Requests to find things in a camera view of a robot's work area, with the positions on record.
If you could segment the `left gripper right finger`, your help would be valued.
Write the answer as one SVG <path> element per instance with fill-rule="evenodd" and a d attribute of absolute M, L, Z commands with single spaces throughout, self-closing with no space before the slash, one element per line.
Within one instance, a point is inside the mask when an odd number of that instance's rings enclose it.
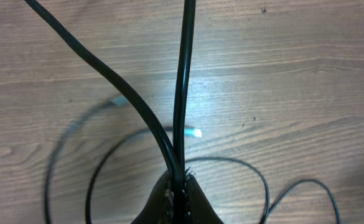
<path fill-rule="evenodd" d="M 192 174 L 187 175 L 185 189 L 188 224 L 223 224 Z"/>

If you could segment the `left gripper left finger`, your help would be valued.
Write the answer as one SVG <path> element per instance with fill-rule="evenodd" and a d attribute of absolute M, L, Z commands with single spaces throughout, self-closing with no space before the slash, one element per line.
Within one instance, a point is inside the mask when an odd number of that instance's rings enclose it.
<path fill-rule="evenodd" d="M 173 221 L 173 193 L 170 174 L 165 172 L 154 185 L 146 205 L 131 224 L 170 224 Z"/>

